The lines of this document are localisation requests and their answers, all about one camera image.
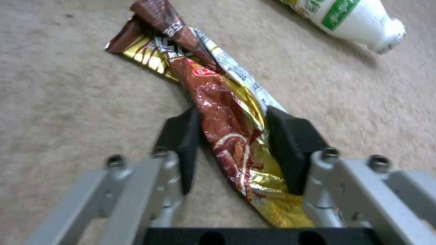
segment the gold foil wrapper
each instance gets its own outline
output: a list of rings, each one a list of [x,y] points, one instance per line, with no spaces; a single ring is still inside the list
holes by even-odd
[[[243,124],[244,131],[250,132],[251,135],[248,139],[237,133],[229,133],[211,143],[212,151],[221,161],[221,166],[223,158],[228,157],[237,168],[236,174],[233,175],[223,167],[228,179],[273,226],[312,227],[312,222],[304,214],[302,197],[289,194],[279,164],[269,150],[269,131],[265,122],[266,107],[272,105],[284,110],[283,107],[231,56],[199,30],[192,28],[192,31],[217,61],[224,74],[215,74],[199,64],[194,64],[191,59],[187,59],[186,64],[199,76],[209,72],[213,76],[219,76],[243,112],[238,120]],[[144,30],[143,34],[129,43],[122,54],[175,81],[177,78],[169,66],[171,59],[180,61],[181,57],[192,58],[192,54],[176,43],[158,37],[154,31],[149,30]],[[220,150],[222,145],[231,140],[236,142],[230,148],[232,152],[227,149]]]

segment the green label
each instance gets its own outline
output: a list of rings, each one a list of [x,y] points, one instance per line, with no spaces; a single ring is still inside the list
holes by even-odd
[[[329,30],[334,31],[359,2],[360,0],[336,0],[324,17],[322,24]]]

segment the crumpled wrapper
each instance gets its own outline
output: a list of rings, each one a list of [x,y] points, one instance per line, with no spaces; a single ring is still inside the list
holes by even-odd
[[[309,227],[302,198],[289,194],[269,150],[266,108],[285,109],[229,54],[187,26],[168,0],[139,0],[106,47],[179,82],[233,187],[273,226]]]

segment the screw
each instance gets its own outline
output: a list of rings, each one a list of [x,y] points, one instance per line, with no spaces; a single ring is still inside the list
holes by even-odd
[[[368,166],[377,173],[385,174],[391,168],[391,161],[385,156],[372,155],[369,157]]]
[[[122,169],[126,167],[126,161],[122,155],[116,154],[106,160],[106,166],[109,169]]]
[[[164,146],[158,146],[151,155],[155,158],[166,158],[168,156],[168,149]]]
[[[340,152],[333,147],[325,148],[321,153],[321,159],[326,163],[336,163],[339,160]]]

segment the hole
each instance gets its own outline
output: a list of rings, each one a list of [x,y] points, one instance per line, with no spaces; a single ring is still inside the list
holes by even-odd
[[[299,245],[327,245],[324,238],[314,231],[303,231],[298,235]]]
[[[353,221],[362,221],[362,220],[363,220],[363,214],[360,213],[360,212],[355,212],[355,213],[353,214],[353,216],[351,217],[351,219],[352,219]]]
[[[201,235],[198,245],[224,245],[224,237],[216,231],[208,231]]]
[[[345,184],[344,183],[339,184],[339,193],[345,194]]]

